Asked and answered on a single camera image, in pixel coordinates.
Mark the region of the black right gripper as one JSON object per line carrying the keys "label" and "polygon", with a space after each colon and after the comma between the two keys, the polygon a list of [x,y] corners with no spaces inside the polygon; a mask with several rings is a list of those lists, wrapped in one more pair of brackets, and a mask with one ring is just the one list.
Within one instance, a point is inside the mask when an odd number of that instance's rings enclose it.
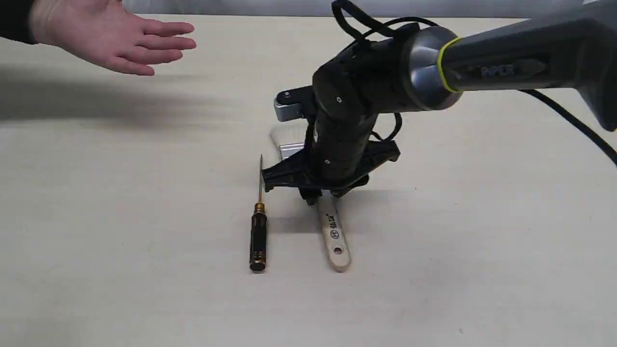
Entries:
{"label": "black right gripper", "polygon": [[264,190],[296,187],[308,206],[315,206],[322,190],[341,198],[377,167],[395,162],[401,152],[395,141],[371,141],[377,114],[339,120],[319,110],[306,133],[304,149],[262,170]]}

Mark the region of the black sleeved forearm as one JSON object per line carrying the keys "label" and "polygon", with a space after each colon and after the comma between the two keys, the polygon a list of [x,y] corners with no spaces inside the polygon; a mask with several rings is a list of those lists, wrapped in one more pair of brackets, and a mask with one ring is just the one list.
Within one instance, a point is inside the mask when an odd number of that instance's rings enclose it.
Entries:
{"label": "black sleeved forearm", "polygon": [[34,0],[2,0],[0,2],[0,37],[24,44],[37,44],[29,20]]}

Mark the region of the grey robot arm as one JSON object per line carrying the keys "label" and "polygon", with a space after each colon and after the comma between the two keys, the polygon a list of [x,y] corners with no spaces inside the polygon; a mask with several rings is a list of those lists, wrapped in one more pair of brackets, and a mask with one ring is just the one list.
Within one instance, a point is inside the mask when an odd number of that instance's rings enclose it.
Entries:
{"label": "grey robot arm", "polygon": [[296,187],[313,205],[341,197],[397,161],[405,112],[449,108],[464,92],[518,90],[577,127],[610,160],[615,150],[540,90],[573,88],[609,132],[616,129],[617,3],[598,0],[470,37],[419,17],[380,22],[349,0],[331,10],[353,38],[313,73],[280,92],[279,121],[306,119],[304,146],[260,173],[260,191]]}

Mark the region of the person's open hand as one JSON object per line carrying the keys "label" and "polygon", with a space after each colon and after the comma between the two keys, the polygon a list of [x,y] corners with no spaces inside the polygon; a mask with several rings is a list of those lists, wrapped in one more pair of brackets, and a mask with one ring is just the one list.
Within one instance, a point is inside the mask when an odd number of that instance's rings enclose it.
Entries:
{"label": "person's open hand", "polygon": [[197,47],[194,26],[143,18],[121,0],[36,0],[29,29],[38,44],[63,49],[112,72],[153,76]]}

